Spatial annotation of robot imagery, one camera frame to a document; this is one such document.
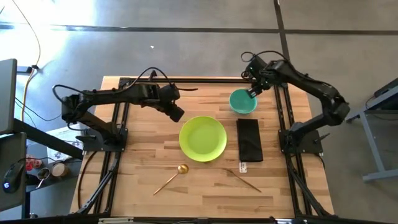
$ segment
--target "wooden tabletop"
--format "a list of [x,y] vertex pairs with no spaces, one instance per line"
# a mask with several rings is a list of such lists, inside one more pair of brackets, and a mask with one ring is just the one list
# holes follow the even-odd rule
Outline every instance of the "wooden tabletop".
[[[117,88],[120,77],[104,77],[102,89]],[[247,88],[248,84],[178,83],[180,88],[199,88],[181,91],[176,104],[185,110],[178,123],[153,108],[131,105],[127,128],[127,146],[122,153],[114,195],[112,216],[125,217],[224,217],[290,218],[294,216],[284,156],[279,149],[277,131],[279,120],[273,89],[258,96],[258,106],[249,115],[238,115],[229,108],[232,91]],[[310,119],[311,112],[305,92],[289,86],[296,121]],[[95,115],[111,121],[114,105],[97,106]],[[224,153],[211,162],[195,162],[180,150],[178,134],[183,124],[195,116],[216,118],[225,127],[228,143]],[[238,118],[258,119],[264,161],[248,163],[248,172],[240,174]],[[85,200],[97,187],[104,153],[97,153],[84,174],[81,198]],[[157,195],[153,193],[187,164],[186,175],[178,175]],[[307,184],[324,208],[333,212],[325,172],[318,157],[303,154]],[[232,169],[240,177],[259,188],[250,188],[222,168]],[[108,187],[104,191],[106,203]],[[303,210],[302,194],[298,190]],[[71,212],[77,210],[77,196]]]

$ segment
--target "yellow cable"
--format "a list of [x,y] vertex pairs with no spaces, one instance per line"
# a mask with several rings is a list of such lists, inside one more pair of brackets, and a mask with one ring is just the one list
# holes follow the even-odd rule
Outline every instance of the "yellow cable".
[[[35,64],[35,65],[37,65],[37,64],[39,63],[40,55],[41,55],[41,47],[40,47],[39,38],[37,37],[37,34],[36,34],[35,30],[33,29],[33,27],[32,27],[32,25],[30,24],[30,22],[27,20],[27,18],[26,18],[26,16],[24,15],[24,13],[21,11],[21,9],[19,9],[19,6],[17,5],[17,3],[16,3],[14,0],[11,0],[11,1],[12,1],[12,2],[15,4],[15,6],[18,8],[19,12],[22,14],[22,16],[24,17],[25,21],[28,23],[30,29],[32,30],[33,34],[34,34],[35,37],[36,37],[37,46],[38,46],[38,48],[39,48],[39,55],[37,56],[37,61],[36,61],[36,64]],[[31,81],[32,78],[33,78],[33,73],[34,73],[34,71],[35,71],[35,69],[32,68],[32,71],[31,71],[31,73],[30,73],[30,75],[29,75],[29,78],[27,79],[26,84],[25,84],[25,87],[24,87],[24,94],[23,94],[23,96],[22,96],[21,121],[24,121],[24,111],[25,111],[25,101],[26,101],[26,95],[27,95],[27,87],[28,87],[30,81]]]

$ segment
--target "label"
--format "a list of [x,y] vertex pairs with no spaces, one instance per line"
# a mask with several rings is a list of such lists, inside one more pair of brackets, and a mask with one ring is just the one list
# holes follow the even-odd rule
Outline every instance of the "label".
[[245,173],[248,172],[248,167],[247,167],[245,162],[240,162],[239,163],[239,172],[242,173],[242,174],[245,174]]

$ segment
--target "lime green plate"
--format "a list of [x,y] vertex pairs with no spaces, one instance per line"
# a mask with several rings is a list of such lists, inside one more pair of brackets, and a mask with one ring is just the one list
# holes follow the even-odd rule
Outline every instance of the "lime green plate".
[[225,146],[224,126],[212,117],[192,118],[180,131],[180,147],[194,161],[212,161],[223,153]]

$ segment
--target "gray floor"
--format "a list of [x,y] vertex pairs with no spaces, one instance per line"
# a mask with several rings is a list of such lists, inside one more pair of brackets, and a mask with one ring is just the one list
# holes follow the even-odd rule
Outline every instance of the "gray floor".
[[[272,0],[17,2],[36,24],[42,44],[39,66],[43,69],[29,86],[27,104],[47,118],[60,111],[60,104],[51,93],[51,86],[57,83],[81,90],[99,88],[103,75],[137,75],[149,66],[157,66],[170,75],[237,77],[245,67],[239,59],[241,52],[281,50],[278,34],[67,32],[45,26],[275,29]],[[288,29],[398,30],[395,0],[280,0],[280,5]],[[24,20],[12,2],[6,2],[0,22]],[[352,109],[364,105],[375,90],[397,77],[397,41],[398,35],[287,36],[297,69],[336,86]],[[0,59],[17,58],[20,65],[30,65],[37,57],[34,37],[25,28],[0,30],[0,49]],[[272,58],[277,57],[264,56],[265,60]],[[25,81],[26,77],[19,76],[19,98]],[[320,113],[316,99],[310,97],[310,105],[314,115]],[[20,111],[16,110],[16,117],[19,116]],[[33,119],[45,131],[65,125],[61,119]],[[376,166],[361,123],[323,128],[321,132],[331,132],[323,147],[335,213],[346,218],[398,222],[398,179],[368,184],[362,181],[362,175],[376,171]],[[393,166],[398,151],[393,147],[382,150],[386,162]],[[32,211],[41,217],[68,213],[75,184],[74,179],[34,192]],[[0,219],[19,218],[18,215],[16,208],[0,213]]]

